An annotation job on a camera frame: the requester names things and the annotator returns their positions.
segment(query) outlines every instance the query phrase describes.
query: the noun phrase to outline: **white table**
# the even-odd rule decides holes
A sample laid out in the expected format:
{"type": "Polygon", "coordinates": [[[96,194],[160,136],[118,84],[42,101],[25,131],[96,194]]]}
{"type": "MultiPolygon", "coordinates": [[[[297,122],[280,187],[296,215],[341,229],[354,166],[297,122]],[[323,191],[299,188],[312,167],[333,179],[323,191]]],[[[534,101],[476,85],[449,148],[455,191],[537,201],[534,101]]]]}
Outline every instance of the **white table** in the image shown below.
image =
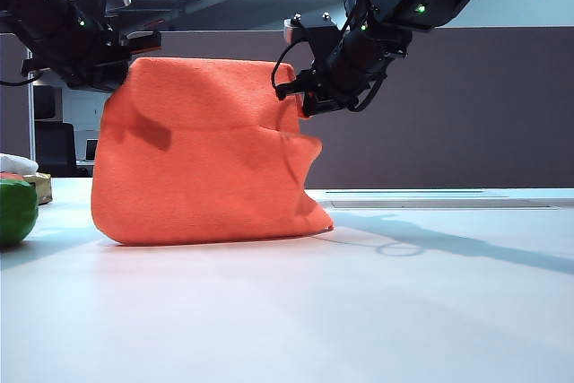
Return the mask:
{"type": "Polygon", "coordinates": [[[574,381],[572,189],[314,191],[333,232],[130,248],[90,181],[2,255],[3,383],[574,381]]]}

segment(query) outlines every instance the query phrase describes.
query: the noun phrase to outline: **office chair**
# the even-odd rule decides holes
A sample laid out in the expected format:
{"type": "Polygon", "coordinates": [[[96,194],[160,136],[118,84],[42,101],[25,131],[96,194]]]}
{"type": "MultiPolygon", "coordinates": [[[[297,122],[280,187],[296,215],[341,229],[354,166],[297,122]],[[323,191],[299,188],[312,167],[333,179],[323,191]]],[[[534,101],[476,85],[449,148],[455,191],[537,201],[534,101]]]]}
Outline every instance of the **office chair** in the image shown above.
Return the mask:
{"type": "Polygon", "coordinates": [[[52,177],[88,177],[75,161],[74,127],[69,123],[35,121],[36,162],[39,172],[52,177]]]}

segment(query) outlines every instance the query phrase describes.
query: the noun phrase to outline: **green ball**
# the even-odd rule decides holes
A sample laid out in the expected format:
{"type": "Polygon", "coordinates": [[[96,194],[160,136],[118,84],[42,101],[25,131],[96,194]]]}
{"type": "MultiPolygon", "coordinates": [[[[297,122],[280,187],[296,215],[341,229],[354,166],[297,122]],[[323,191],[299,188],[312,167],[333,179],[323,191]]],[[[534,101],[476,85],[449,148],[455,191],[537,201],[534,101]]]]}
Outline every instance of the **green ball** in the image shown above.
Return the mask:
{"type": "Polygon", "coordinates": [[[33,185],[0,178],[0,248],[17,245],[38,219],[38,197],[33,185]]]}

